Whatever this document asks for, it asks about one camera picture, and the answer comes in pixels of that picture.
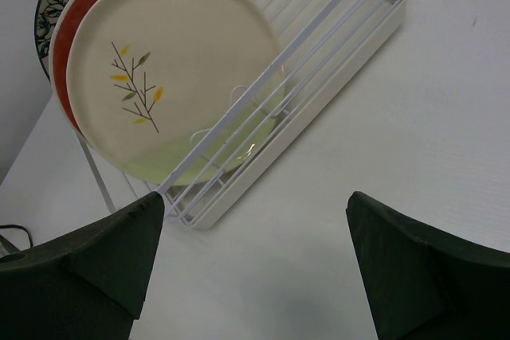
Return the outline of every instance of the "white countertop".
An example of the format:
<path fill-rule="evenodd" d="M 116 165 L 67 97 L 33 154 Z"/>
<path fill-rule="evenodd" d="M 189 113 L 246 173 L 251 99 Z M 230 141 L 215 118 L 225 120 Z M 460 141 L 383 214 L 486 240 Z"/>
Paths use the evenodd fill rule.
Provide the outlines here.
<path fill-rule="evenodd" d="M 403 28 L 214 228 L 164 225 L 135 340 L 376 339 L 344 213 L 355 190 L 510 252 L 509 0 L 408 6 Z M 36 243 L 107 214 L 55 100 L 0 206 Z"/>

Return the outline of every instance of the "black cable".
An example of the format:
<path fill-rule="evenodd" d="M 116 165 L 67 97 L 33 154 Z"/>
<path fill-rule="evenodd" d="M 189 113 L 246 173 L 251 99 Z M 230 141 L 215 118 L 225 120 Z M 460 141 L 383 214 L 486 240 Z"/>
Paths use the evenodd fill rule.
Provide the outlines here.
<path fill-rule="evenodd" d="M 26 235 L 28 235 L 28 237 L 29 237 L 30 248 L 33 247 L 32 234 L 30 233 L 30 231 L 26 227 L 20 226 L 20 225 L 0 225 L 0 230 L 3 230 L 3 229 L 18 229 L 18 230 L 23 230 L 26 233 Z"/>

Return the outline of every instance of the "white wire dish rack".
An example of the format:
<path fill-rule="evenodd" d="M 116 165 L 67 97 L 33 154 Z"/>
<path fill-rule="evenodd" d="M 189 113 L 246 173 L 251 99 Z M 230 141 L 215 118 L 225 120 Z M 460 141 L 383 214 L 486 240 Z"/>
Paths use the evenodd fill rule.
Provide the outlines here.
<path fill-rule="evenodd" d="M 406 6 L 406 0 L 255 1 L 285 48 L 253 84 L 233 91 L 230 109 L 211 129 L 198 132 L 197 137 L 202 139 L 163 184 L 151 185 L 120 172 L 80 142 L 111 213 L 150 191 L 158 191 L 166 198 L 169 222 L 181 221 L 197 229 L 211 227 L 400 26 Z M 274 92 L 284 87 L 285 96 L 273 110 L 268 110 L 266 104 L 271 96 L 256 100 L 254 95 L 282 65 L 285 79 Z M 213 154 L 208 147 L 248 103 L 255 103 L 257 108 L 246 124 L 257 114 L 264 117 L 253 134 L 267 119 L 277 119 L 277 123 L 264 145 L 227 174 L 226 164 L 239 155 L 246 143 L 223 163 L 217 163 L 217 157 L 234 140 L 236 132 Z M 203 163 L 204 172 L 213 167 L 214 177 L 204 183 L 173 187 L 195 161 Z"/>

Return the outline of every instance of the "cream plate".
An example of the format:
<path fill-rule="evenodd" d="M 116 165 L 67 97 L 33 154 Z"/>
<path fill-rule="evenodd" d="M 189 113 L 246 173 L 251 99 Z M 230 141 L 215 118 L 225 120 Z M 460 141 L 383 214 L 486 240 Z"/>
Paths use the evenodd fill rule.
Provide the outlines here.
<path fill-rule="evenodd" d="M 81 22 L 69 54 L 69 101 L 81 132 L 101 155 L 130 175 L 160 183 L 189 153 L 191 136 L 227 111 L 233 89 L 250 85 L 279 52 L 251 0 L 99 0 Z M 280 71 L 259 98 L 282 80 Z M 269 108 L 283 96 L 277 93 Z M 210 154 L 255 107 L 223 131 Z M 258 112 L 217 163 L 264 117 Z M 266 122 L 226 171 L 241 165 L 274 123 Z M 176 185 L 195 180 L 205 163 L 197 161 Z M 209 168 L 199 181 L 215 172 Z"/>

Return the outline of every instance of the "green leaf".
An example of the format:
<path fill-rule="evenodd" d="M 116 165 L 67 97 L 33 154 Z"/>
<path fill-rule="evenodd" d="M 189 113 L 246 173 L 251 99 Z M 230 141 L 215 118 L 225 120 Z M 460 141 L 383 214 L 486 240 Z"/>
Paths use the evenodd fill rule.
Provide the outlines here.
<path fill-rule="evenodd" d="M 136 92 L 131 92 L 131 93 L 128 93 L 127 95 L 124 96 L 124 98 L 122 99 L 122 101 L 128 101 L 130 99 L 132 99 L 133 97 L 136 96 Z"/>
<path fill-rule="evenodd" d="M 147 59 L 149 58 L 150 55 L 151 55 L 151 53 L 147 52 L 142 57 L 140 57 L 140 60 L 138 61 L 138 65 L 142 65 L 143 63 L 145 63 L 145 61 L 147 61 Z"/>

